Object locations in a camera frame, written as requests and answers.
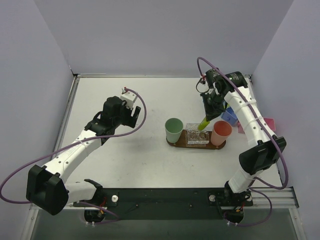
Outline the clear textured plastic holder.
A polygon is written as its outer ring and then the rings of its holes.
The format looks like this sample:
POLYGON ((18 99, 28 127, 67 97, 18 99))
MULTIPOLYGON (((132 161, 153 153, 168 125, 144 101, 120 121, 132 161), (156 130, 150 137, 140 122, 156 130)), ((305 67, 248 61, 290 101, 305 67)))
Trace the clear textured plastic holder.
POLYGON ((209 142, 209 132, 198 130, 197 123, 187 123, 185 125, 185 141, 187 147, 205 147, 209 142))

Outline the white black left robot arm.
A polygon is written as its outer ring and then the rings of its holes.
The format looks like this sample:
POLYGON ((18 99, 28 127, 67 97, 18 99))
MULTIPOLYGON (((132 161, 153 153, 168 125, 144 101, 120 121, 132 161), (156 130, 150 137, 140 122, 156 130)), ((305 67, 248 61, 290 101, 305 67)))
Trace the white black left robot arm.
POLYGON ((86 200, 90 205, 101 203, 102 186, 91 179, 75 183, 67 180, 72 172, 95 150, 116 136, 119 126, 136 126, 141 108, 134 106, 139 97, 125 92, 107 98, 103 109, 87 123, 74 142, 43 166, 34 165, 28 172, 26 198, 51 215, 57 215, 70 203, 86 200))

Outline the orange plastic cup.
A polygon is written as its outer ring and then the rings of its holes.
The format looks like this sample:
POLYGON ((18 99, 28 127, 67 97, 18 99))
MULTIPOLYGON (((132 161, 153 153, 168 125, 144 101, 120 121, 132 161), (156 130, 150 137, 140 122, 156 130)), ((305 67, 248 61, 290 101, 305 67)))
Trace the orange plastic cup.
POLYGON ((223 120, 217 121, 213 125, 210 142, 214 146, 222 145, 232 133, 232 126, 223 120))

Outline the green toothpaste tube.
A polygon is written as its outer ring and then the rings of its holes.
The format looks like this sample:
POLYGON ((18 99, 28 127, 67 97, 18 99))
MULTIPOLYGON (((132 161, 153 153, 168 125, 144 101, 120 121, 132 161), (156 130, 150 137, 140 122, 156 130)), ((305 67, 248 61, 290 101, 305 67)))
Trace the green toothpaste tube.
POLYGON ((201 123, 198 125, 197 129, 199 131, 203 131, 209 124, 210 124, 210 121, 207 120, 206 117, 204 117, 201 123))

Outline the pink plastic drawer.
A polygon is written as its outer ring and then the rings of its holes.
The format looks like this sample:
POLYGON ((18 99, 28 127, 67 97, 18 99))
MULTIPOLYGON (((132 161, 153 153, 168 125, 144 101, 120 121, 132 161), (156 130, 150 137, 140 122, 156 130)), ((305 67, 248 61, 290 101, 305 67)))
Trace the pink plastic drawer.
MULTIPOLYGON (((276 124, 275 124, 275 120, 273 118, 264 118, 265 123, 267 124, 267 126, 273 131, 276 131, 276 124)), ((244 134, 244 130, 240 124, 240 122, 237 123, 237 131, 239 134, 244 134)))

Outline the green plastic cup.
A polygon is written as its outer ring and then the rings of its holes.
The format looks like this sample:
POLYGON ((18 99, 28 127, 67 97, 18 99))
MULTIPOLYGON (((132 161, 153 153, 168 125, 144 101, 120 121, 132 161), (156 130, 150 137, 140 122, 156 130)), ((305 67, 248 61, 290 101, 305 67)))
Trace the green plastic cup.
POLYGON ((171 143, 175 144, 183 131, 183 122, 178 118, 170 118, 165 122, 165 133, 166 133, 166 140, 171 143))

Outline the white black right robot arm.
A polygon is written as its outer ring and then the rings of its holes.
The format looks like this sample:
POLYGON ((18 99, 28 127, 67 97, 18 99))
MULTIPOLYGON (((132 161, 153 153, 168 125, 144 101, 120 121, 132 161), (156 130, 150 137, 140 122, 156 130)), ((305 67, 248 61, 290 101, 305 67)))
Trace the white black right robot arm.
POLYGON ((225 112, 225 104, 228 104, 247 137, 249 149, 239 155, 240 168, 225 184, 231 194, 241 194, 248 190, 255 178, 278 161, 287 145, 286 140, 276 136, 265 122, 241 72, 223 77, 210 69, 200 82, 207 84, 208 90, 200 94, 205 117, 198 129, 203 130, 211 120, 225 112))

